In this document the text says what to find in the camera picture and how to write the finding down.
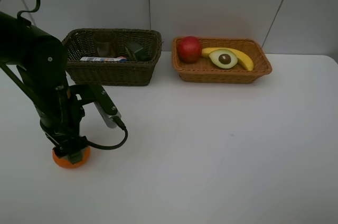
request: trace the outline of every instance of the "white table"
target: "white table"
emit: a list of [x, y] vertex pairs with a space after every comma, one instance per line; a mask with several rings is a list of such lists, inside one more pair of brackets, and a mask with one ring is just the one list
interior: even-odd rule
[[[0, 71], [0, 223], [338, 223], [338, 66], [269, 55], [251, 85], [188, 83], [163, 52], [148, 87], [105, 87], [129, 140], [54, 164], [31, 102]], [[85, 108], [82, 135], [123, 133]]]

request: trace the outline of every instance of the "avocado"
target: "avocado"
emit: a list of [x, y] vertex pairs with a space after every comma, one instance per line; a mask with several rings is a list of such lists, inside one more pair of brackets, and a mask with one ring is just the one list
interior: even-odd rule
[[209, 54], [209, 58], [216, 66], [223, 69], [230, 69], [238, 62], [237, 56], [227, 49], [215, 50]]

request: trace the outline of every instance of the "red apple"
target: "red apple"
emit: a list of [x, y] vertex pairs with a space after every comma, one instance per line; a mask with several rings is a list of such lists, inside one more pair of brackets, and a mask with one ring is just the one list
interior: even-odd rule
[[186, 63], [194, 63], [202, 55], [202, 45], [199, 40], [194, 36], [187, 36], [183, 38], [177, 50], [179, 52], [180, 59]]

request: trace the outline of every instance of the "banana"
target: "banana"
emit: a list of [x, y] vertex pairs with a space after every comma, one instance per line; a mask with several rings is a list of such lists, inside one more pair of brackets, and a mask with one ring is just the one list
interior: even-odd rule
[[232, 49], [232, 48], [221, 48], [221, 47], [217, 47], [217, 48], [204, 48], [202, 50], [202, 56], [204, 58], [208, 58], [209, 54], [213, 51], [219, 50], [219, 49], [228, 49], [229, 51], [232, 51], [236, 57], [238, 58], [238, 63], [244, 67], [246, 70], [248, 71], [252, 71], [254, 69], [254, 63], [252, 61], [252, 59], [246, 55], [244, 52], [241, 52], [239, 50], [236, 49]]

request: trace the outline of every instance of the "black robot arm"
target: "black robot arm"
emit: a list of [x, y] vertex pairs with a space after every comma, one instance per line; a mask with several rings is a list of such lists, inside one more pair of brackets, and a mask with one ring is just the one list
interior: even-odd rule
[[[76, 164], [82, 161], [88, 146], [103, 150], [121, 147], [128, 132], [104, 88], [100, 85], [69, 87], [65, 73], [68, 55], [62, 43], [21, 17], [22, 12], [39, 9], [40, 0], [36, 1], [34, 10], [20, 11], [17, 18], [0, 12], [0, 67], [33, 101], [40, 125], [55, 145], [57, 158]], [[22, 81], [7, 64], [17, 65]], [[117, 125], [125, 131], [125, 138], [118, 145], [101, 146], [79, 135], [80, 121], [85, 116], [83, 105], [92, 102], [108, 127]]]

